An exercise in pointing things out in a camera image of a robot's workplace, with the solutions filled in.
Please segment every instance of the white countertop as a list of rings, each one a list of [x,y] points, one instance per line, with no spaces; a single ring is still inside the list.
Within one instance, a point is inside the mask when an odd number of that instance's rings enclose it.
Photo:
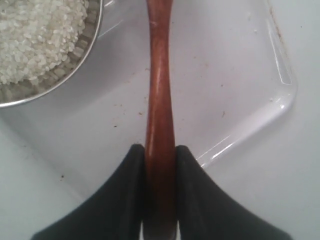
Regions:
[[[206,170],[233,198],[291,234],[295,240],[318,240],[320,32],[317,27],[320,26],[320,2],[271,2],[299,83],[295,104],[276,122],[218,158]],[[39,230],[41,224],[46,226],[60,218],[62,213],[79,204],[81,198],[72,191],[66,194],[68,186],[61,187],[60,179],[44,177],[53,173],[44,171],[47,169],[46,163],[37,160],[37,154],[25,147],[28,142],[7,129],[2,119],[0,129],[0,159],[3,160],[0,173],[7,179],[7,182],[0,182],[1,194],[7,196],[8,203],[20,205],[16,211],[21,215],[19,219],[14,216],[9,220],[0,218],[0,228],[7,229],[0,231],[0,236],[1,239],[12,239],[13,236],[14,239],[25,239],[26,232],[30,234],[32,229],[33,233]],[[19,182],[6,168],[20,176],[28,175],[29,182]],[[38,187],[37,194],[27,196],[35,185]],[[10,196],[14,196],[15,191],[22,191],[26,198],[12,199]],[[62,196],[63,204],[55,209],[53,206]],[[28,209],[32,204],[38,205],[37,213]],[[6,205],[0,206],[0,215],[5,210]],[[38,215],[39,219],[27,222],[26,218],[31,214]],[[21,229],[15,229],[13,234],[12,226],[21,226]]]

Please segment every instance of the metal bowl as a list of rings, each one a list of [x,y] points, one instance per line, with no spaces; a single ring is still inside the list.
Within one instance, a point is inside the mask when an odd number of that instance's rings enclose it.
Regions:
[[[53,91],[80,68],[87,59],[99,33],[102,22],[104,0],[88,0],[85,29],[79,36],[73,52],[68,59],[39,77],[39,84],[33,85],[29,80],[19,83],[0,83],[0,108],[11,107],[30,102]]]

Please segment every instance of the uncooked rice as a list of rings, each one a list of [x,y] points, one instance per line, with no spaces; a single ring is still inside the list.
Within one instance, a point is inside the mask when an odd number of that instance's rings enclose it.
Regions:
[[[88,0],[0,0],[0,84],[37,84],[66,61],[88,6]]]

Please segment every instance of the bowl rim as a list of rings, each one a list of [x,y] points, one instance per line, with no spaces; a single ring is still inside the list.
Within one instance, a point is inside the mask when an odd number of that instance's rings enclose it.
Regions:
[[[102,18],[103,18],[104,0],[99,0],[99,3],[100,3],[99,15],[98,15],[98,18],[97,18],[96,28],[95,28],[95,31],[94,31],[94,35],[92,37],[92,41],[89,44],[85,54],[82,56],[82,59],[77,64],[77,66],[70,73],[68,73],[66,76],[64,76],[61,81],[59,81],[54,86],[48,88],[47,90],[45,90],[45,91],[43,91],[41,93],[38,93],[36,95],[30,96],[30,97],[26,97],[24,99],[13,100],[13,101],[9,101],[9,102],[0,102],[0,109],[26,104],[26,103],[29,103],[29,102],[31,102],[33,100],[39,99],[39,98],[47,95],[48,93],[56,90],[58,87],[60,87],[62,84],[64,84],[66,81],[68,81],[76,73],[76,71],[87,60],[89,54],[92,51],[92,48],[93,48],[94,44],[96,43],[96,40],[98,39],[98,35],[99,35],[100,28],[101,28],[101,23],[102,23]]]

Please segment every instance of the spoon handle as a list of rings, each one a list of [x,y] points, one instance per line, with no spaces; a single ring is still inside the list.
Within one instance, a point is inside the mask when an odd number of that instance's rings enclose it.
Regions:
[[[150,28],[150,90],[145,144],[148,211],[145,240],[176,238],[176,155],[169,76],[169,29],[173,0],[147,0]]]

